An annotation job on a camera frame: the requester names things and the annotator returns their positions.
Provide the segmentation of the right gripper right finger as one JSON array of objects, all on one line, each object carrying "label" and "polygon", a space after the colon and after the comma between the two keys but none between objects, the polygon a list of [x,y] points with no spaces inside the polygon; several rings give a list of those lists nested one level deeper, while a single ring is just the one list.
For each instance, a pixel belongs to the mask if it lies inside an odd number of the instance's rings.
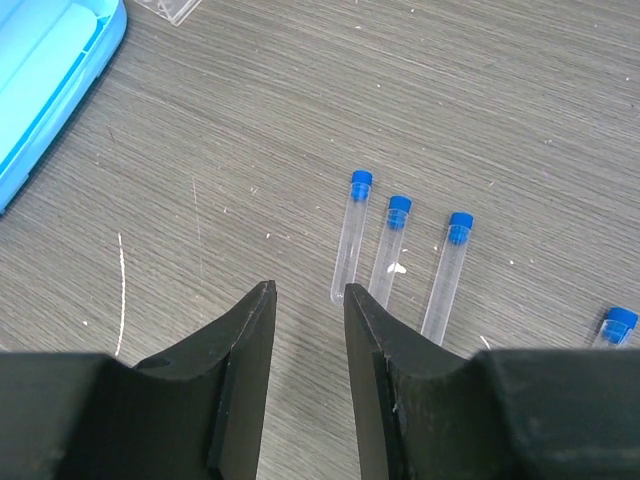
[{"label": "right gripper right finger", "polygon": [[635,479],[635,349],[493,349],[462,358],[361,285],[344,326],[365,479]]}]

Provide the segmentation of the capped test tube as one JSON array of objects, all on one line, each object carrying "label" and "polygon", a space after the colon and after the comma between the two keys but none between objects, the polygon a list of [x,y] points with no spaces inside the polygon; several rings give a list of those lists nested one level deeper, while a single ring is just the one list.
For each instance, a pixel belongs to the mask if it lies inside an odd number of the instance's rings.
[{"label": "capped test tube", "polygon": [[330,299],[337,306],[343,305],[345,286],[355,281],[372,184],[371,172],[352,173],[330,288]]},{"label": "capped test tube", "polygon": [[461,211],[454,212],[449,220],[439,265],[420,330],[425,338],[437,345],[443,343],[473,221],[474,218],[470,213]]},{"label": "capped test tube", "polygon": [[411,199],[406,196],[394,195],[389,199],[368,287],[368,292],[383,308],[387,308],[389,302],[411,205]]}]

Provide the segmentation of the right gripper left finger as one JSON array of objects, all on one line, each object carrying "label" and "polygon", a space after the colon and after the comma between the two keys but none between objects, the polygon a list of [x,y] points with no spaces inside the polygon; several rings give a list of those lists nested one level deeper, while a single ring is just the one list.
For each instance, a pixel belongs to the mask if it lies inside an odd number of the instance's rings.
[{"label": "right gripper left finger", "polygon": [[277,291],[126,366],[102,353],[1,357],[5,479],[252,479]]}]

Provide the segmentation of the clear test tube blue cap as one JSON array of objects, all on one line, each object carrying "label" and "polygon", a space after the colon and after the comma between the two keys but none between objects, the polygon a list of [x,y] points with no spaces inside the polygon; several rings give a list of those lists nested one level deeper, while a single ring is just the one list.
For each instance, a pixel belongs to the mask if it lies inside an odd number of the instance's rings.
[{"label": "clear test tube blue cap", "polygon": [[617,349],[626,346],[631,339],[639,319],[632,310],[611,307],[605,314],[592,347],[596,349]]}]

